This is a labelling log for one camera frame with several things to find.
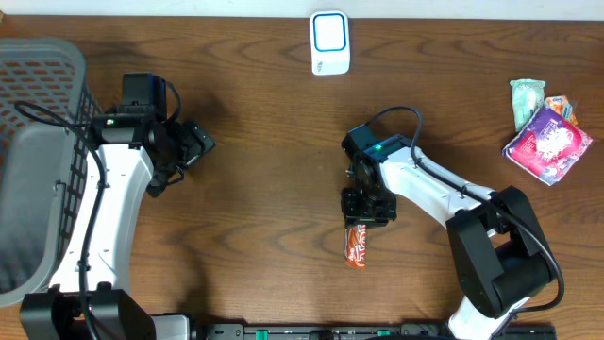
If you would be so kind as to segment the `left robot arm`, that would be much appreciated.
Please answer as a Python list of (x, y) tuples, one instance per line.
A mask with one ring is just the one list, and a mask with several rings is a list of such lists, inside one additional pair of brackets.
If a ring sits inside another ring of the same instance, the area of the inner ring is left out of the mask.
[(159, 196), (215, 142), (193, 121), (154, 113), (94, 118), (75, 230), (50, 286), (25, 295), (30, 339), (200, 339), (187, 314), (148, 314), (129, 294), (130, 258), (143, 196)]

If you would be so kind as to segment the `small orange snack packet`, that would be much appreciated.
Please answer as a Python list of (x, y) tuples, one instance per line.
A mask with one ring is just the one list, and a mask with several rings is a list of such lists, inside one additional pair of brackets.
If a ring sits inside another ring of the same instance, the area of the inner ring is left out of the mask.
[(565, 121), (577, 126), (579, 121), (575, 115), (573, 104), (565, 95), (550, 96), (545, 99), (545, 105), (558, 113)]

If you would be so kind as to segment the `teal snack packet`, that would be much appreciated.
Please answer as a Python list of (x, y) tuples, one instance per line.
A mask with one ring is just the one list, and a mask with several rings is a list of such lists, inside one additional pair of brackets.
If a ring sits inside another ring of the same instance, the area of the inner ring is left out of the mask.
[(512, 88), (512, 111), (514, 128), (520, 132), (545, 100), (546, 82), (536, 79), (516, 79), (510, 81)]

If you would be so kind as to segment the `purple red snack packet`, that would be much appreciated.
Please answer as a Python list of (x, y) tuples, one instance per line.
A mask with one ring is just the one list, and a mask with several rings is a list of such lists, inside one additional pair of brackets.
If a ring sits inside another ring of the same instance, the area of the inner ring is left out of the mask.
[(537, 111), (502, 154), (548, 186), (562, 180), (593, 139), (549, 108)]

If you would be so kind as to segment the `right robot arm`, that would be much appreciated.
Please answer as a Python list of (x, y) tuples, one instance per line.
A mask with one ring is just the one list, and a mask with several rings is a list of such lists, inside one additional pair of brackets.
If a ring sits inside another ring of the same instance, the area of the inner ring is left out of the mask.
[(354, 180), (342, 191), (345, 257), (361, 266), (365, 235), (397, 218), (402, 196), (447, 232), (464, 298), (449, 318), (458, 339), (493, 339), (512, 319), (531, 312), (528, 301), (562, 271), (527, 196), (510, 186), (500, 192), (476, 185), (433, 162), (414, 140), (385, 141), (360, 129), (349, 131), (342, 148)]

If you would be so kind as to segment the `orange red chocolate bar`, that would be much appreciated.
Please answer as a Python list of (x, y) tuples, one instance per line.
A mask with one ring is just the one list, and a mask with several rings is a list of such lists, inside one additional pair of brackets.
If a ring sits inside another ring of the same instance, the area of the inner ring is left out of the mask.
[(364, 270), (366, 267), (366, 236), (365, 225), (350, 226), (344, 233), (345, 263), (352, 268)]

